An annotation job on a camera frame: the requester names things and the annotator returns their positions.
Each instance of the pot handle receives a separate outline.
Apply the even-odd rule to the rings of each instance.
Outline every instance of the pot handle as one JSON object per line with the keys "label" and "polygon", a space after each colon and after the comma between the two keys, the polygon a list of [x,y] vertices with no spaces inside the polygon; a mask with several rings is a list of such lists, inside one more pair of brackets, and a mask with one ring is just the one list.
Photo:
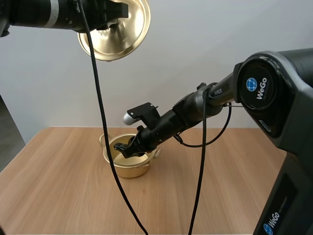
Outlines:
{"label": "pot handle", "polygon": [[153,158],[157,158],[160,155],[161,152],[162,152],[161,148],[157,149]]}
{"label": "pot handle", "polygon": [[100,145],[101,145],[102,148],[105,148],[106,145],[102,143],[102,139],[103,139],[103,138],[104,138],[104,134],[103,134],[102,136],[100,136],[100,138],[99,138],[99,143],[100,143]]}

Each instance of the blue globe logo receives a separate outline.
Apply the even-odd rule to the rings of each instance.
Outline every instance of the blue globe logo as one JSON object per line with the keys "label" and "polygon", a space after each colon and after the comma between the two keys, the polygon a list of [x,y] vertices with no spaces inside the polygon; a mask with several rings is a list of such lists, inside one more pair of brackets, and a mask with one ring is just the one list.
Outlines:
{"label": "blue globe logo", "polygon": [[263,228],[268,235],[273,235],[273,230],[268,224],[264,224]]}
{"label": "blue globe logo", "polygon": [[257,89],[257,87],[258,83],[255,78],[251,77],[246,81],[246,88],[248,89],[248,91],[253,92]]}

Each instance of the gray wall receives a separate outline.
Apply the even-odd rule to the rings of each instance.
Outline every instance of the gray wall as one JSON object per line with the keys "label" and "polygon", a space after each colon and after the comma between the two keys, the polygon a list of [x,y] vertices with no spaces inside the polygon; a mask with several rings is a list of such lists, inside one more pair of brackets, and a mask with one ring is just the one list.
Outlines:
{"label": "gray wall", "polygon": [[[312,0],[150,0],[143,44],[98,61],[109,126],[144,102],[163,114],[201,82],[223,79],[261,50],[313,47]],[[75,32],[11,27],[0,39],[0,94],[25,142],[48,126],[100,126],[87,56]],[[227,112],[208,120],[221,127]],[[231,127],[255,127],[242,109]]]}

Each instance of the white wall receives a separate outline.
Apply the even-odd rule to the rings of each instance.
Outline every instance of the white wall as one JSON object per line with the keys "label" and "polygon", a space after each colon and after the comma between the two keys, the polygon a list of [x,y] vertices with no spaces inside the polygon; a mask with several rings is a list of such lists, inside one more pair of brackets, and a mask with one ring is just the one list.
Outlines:
{"label": "white wall", "polygon": [[[313,47],[312,0],[149,3],[152,21],[143,44],[124,59],[97,62],[109,126],[123,126],[126,110],[147,101],[163,114],[255,52]],[[25,142],[48,126],[100,126],[90,57],[76,33],[10,32],[0,39],[0,94]],[[209,119],[209,127],[221,127],[226,115]],[[230,126],[255,124],[237,108]]]}

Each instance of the wego logo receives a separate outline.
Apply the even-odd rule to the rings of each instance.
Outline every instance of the wego logo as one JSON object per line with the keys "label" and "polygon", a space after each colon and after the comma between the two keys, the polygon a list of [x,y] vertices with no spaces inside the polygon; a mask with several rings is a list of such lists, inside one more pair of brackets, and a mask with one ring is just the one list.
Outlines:
{"label": "wego logo", "polygon": [[263,99],[263,94],[264,94],[264,91],[265,91],[265,87],[266,87],[266,84],[267,84],[267,79],[264,77],[262,79],[262,82],[260,83],[260,90],[258,90],[258,95],[257,95],[257,99]]}
{"label": "wego logo", "polygon": [[268,235],[273,235],[272,229],[275,228],[278,219],[279,213],[276,212],[275,214],[272,214],[272,218],[269,219],[269,222],[263,225],[263,228]]}

